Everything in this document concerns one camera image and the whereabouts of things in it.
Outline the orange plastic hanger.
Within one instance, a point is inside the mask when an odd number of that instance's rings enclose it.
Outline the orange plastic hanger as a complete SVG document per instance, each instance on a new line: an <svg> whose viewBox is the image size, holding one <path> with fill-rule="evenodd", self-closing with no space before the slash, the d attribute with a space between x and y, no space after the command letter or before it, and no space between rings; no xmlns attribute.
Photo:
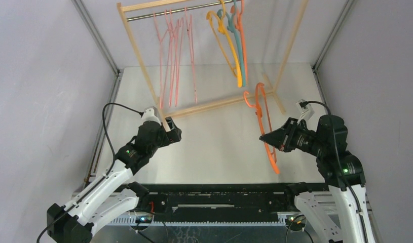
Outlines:
<svg viewBox="0 0 413 243"><path fill-rule="evenodd" d="M240 8L237 5L237 1L233 1L233 6L231 7L231 14L233 17L233 25L234 28L239 32L239 40L240 40L240 50L238 51L240 60L240 66L242 71L242 86L245 87L247 85L247 78L248 78L248 68L247 68L247 57L246 57L246 43L245 43L245 36L243 30L243 23L242 23L242 15L244 12L244 1L240 1Z"/></svg>
<svg viewBox="0 0 413 243"><path fill-rule="evenodd" d="M265 91L265 85L263 83L257 83L255 86L255 92L254 92L254 99L255 102L251 104L248 101L248 91L243 92L243 99L245 104L249 107L255 110L255 115L257 117L257 122L260 130L260 135L265 135L265 125L264 125L264 115L266 116L266 121L268 122L268 128L270 132L272 131L272 124L271 124L271 119L269 115L269 108L268 108L268 102L267 102L267 95ZM274 147L271 147L267 142L263 142L265 151L267 154L267 158L269 160L269 163L273 169L273 171L279 175L280 174L280 169L277 165L278 158L276 155L276 149Z"/></svg>

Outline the yellow plastic hanger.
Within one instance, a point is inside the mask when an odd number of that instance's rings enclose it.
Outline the yellow plastic hanger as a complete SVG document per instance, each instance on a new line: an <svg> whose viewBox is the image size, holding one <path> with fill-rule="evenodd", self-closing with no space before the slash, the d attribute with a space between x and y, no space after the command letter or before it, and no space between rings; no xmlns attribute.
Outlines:
<svg viewBox="0 0 413 243"><path fill-rule="evenodd" d="M229 34L229 30L227 29L225 21L227 20L226 16L226 7L224 1L218 1L220 8L217 11L208 11L206 14L206 20L209 23L209 26L212 30L212 33L216 39L216 42L218 43L218 46L221 50L221 53L224 56L224 59L236 79L237 87L242 88L243 85L243 79L242 79L242 71L239 63L239 58L238 54L236 52L235 46L233 44L233 41L231 39L231 36ZM224 48L224 44L221 43L220 41L220 36L223 36L227 42L227 46L229 47L231 57L233 60L231 61L229 55L227 55L227 52Z"/></svg>

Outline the teal plastic hanger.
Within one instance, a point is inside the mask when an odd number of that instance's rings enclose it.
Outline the teal plastic hanger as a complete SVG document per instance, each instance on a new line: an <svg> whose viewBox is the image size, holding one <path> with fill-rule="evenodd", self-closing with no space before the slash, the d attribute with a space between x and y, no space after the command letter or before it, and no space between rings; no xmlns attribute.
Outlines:
<svg viewBox="0 0 413 243"><path fill-rule="evenodd" d="M234 28L231 10L226 13L226 16L227 16L227 20L225 21L225 23L226 23L227 29L230 31L229 34L231 36L236 52L238 54L238 51L240 50L240 47L238 47L240 45L239 32Z"/></svg>

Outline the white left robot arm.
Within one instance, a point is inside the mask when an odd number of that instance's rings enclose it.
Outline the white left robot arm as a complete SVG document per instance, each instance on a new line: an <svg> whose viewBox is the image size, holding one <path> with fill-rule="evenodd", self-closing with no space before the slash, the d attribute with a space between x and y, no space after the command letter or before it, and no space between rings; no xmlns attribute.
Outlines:
<svg viewBox="0 0 413 243"><path fill-rule="evenodd" d="M150 213L149 190L138 182L125 188L112 200L114 191L149 163L161 147L179 142L181 129L171 117L165 119L170 131L153 118L146 119L137 135L113 155L110 167L70 201L47 209L47 226L37 237L47 234L55 242L90 242L109 222L130 210Z"/></svg>

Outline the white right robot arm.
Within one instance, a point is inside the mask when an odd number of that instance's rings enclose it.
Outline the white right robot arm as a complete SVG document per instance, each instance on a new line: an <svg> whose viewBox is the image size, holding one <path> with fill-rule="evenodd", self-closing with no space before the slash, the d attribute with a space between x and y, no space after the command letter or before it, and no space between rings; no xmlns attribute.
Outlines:
<svg viewBox="0 0 413 243"><path fill-rule="evenodd" d="M336 224L316 202L304 183L293 184L284 197L285 206L299 210L311 223L321 242L375 242L366 200L366 179L361 161L347 150L348 129L336 115L323 115L317 129L304 120L289 118L282 127L264 135L263 140L282 152L296 149L315 157L337 207Z"/></svg>

